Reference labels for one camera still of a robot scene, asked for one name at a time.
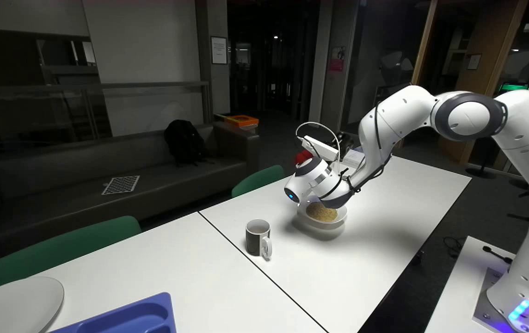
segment green chair backrest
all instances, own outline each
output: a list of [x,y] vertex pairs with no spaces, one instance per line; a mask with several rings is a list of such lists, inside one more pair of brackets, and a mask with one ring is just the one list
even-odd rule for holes
[[0,285],[39,274],[137,233],[140,228],[133,217],[118,217],[31,244],[0,257]]
[[250,174],[248,178],[244,178],[238,185],[235,185],[231,189],[231,196],[240,196],[244,193],[250,193],[250,191],[255,191],[255,189],[264,187],[268,183],[274,183],[281,178],[285,178],[285,170],[281,168],[281,165],[274,165],[274,167],[257,170],[257,172]]

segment white table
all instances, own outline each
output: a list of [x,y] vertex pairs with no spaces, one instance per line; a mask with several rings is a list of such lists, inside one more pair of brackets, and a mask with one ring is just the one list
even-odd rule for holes
[[322,331],[196,213],[41,276],[65,287],[52,329],[170,292],[181,333]]
[[481,294],[486,268],[503,274],[508,267],[492,254],[483,252],[483,246],[490,246],[499,255],[514,257],[488,242],[466,237],[464,248],[449,274],[442,296],[438,298],[425,333],[490,333],[486,326],[473,318],[473,309]]
[[251,218],[272,224],[272,261],[250,257],[327,331],[357,331],[379,305],[470,178],[392,157],[348,202],[338,239],[316,241],[292,224],[287,180],[201,211],[244,252]]

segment robotic arm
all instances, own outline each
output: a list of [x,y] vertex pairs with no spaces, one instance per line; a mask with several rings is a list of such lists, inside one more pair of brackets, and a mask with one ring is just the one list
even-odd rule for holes
[[[475,93],[433,96],[410,85],[388,96],[359,124],[364,165],[351,176],[335,174],[324,156],[311,156],[296,167],[287,183],[290,200],[318,198],[325,207],[342,207],[359,189],[381,174],[394,146],[410,131],[431,126],[451,141],[494,137],[497,146],[529,183],[529,91],[497,98]],[[322,143],[309,143],[312,154]],[[510,270],[486,291],[490,304],[516,331],[529,333],[529,231]]]

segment mug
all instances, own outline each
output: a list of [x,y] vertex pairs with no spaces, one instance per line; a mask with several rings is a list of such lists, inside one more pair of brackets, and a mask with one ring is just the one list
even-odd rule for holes
[[246,226],[246,252],[270,261],[270,224],[266,220],[250,220]]

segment floor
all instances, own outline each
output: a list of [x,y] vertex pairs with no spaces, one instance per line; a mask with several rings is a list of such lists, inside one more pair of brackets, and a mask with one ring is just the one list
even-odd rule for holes
[[[290,174],[294,154],[299,150],[294,139],[298,122],[279,111],[262,113],[259,119],[262,141],[261,165],[281,165]],[[438,150],[436,139],[433,130],[414,131],[394,150],[394,156],[470,176],[466,168]],[[470,181],[457,204],[427,239],[420,257],[403,272],[392,292],[361,331],[423,331],[466,235],[510,252],[520,248],[527,224],[507,215],[529,215],[529,200],[518,198],[523,189],[516,183],[521,181],[514,176],[496,172],[488,172],[488,176]]]

